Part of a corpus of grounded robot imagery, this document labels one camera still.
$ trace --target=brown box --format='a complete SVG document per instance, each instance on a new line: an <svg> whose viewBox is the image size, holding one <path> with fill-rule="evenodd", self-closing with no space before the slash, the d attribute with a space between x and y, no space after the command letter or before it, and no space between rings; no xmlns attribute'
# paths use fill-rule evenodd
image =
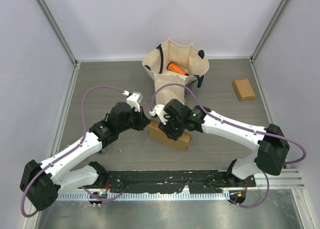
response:
<svg viewBox="0 0 320 229"><path fill-rule="evenodd" d="M240 101L252 100L256 98L256 94L252 89L248 78L235 79L232 82L232 85Z"/></svg>
<svg viewBox="0 0 320 229"><path fill-rule="evenodd" d="M192 139L191 134L184 132L178 140L172 140L167 137L167 135L158 128L160 122L154 119L151 119L149 124L149 137L157 142L166 144L173 148L177 148L182 151L186 151Z"/></svg>

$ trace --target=orange object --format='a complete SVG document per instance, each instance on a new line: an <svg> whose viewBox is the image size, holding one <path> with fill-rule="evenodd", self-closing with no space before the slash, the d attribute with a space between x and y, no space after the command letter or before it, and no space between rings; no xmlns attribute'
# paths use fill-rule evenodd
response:
<svg viewBox="0 0 320 229"><path fill-rule="evenodd" d="M169 65L166 67L168 71L174 72L174 73L179 73L185 76L189 76L188 73L186 73L183 69L181 69L177 64L174 62L170 62Z"/></svg>

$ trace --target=gray floor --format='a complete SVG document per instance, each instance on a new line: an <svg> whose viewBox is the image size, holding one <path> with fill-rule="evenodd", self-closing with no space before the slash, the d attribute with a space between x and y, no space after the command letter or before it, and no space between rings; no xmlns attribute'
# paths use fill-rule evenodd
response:
<svg viewBox="0 0 320 229"><path fill-rule="evenodd" d="M268 126L268 119L258 86L248 59L209 60L210 69L201 88L191 89L205 107L226 117L257 126ZM256 98L239 101L232 81L249 78ZM60 149L72 144L83 134L81 100L84 93L98 85L112 85L130 92L143 94L143 107L148 112L155 92L154 82L145 72L141 61L81 63L69 108ZM88 127L102 120L106 113L125 97L117 91L98 89L85 102ZM193 108L195 101L188 95L186 105ZM198 132L192 133L193 141L187 152L155 142L145 131L129 130L108 146L104 155L91 155L76 168L98 161L107 170L173 170L173 169L226 169L236 158L250 153L244 146L225 138Z"/></svg>
<svg viewBox="0 0 320 229"><path fill-rule="evenodd" d="M265 193L251 190L245 204L257 204ZM101 208L93 208L87 201L57 201L40 213L35 228L302 229L303 225L289 189L271 190L268 200L253 209L240 208L226 200L128 201Z"/></svg>

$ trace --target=beige canvas bag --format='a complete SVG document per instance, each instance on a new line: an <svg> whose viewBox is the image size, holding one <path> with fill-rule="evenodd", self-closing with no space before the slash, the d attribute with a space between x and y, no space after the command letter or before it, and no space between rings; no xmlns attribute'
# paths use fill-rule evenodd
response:
<svg viewBox="0 0 320 229"><path fill-rule="evenodd" d="M171 62L178 65L188 75L167 70ZM142 65L154 80L155 90L169 83L178 83L189 88L196 81L197 87L200 88L204 75L209 69L209 62L203 50L198 50L193 44L178 45L170 38L146 55ZM181 86L172 85L162 89L156 95L155 100L157 104L166 105L171 99L178 99L184 104L187 92Z"/></svg>

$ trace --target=wall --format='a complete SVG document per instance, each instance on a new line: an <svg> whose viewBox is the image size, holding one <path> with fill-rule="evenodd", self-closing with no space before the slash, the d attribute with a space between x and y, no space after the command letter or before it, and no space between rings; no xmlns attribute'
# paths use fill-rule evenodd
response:
<svg viewBox="0 0 320 229"><path fill-rule="evenodd" d="M35 0L0 5L0 222L21 229L24 166L51 149L73 66Z"/></svg>
<svg viewBox="0 0 320 229"><path fill-rule="evenodd" d="M143 58L171 37L251 56L280 0L45 0L77 59Z"/></svg>
<svg viewBox="0 0 320 229"><path fill-rule="evenodd" d="M296 164L320 216L320 4L291 0L256 60L272 118L307 150ZM289 159L301 156L292 146Z"/></svg>

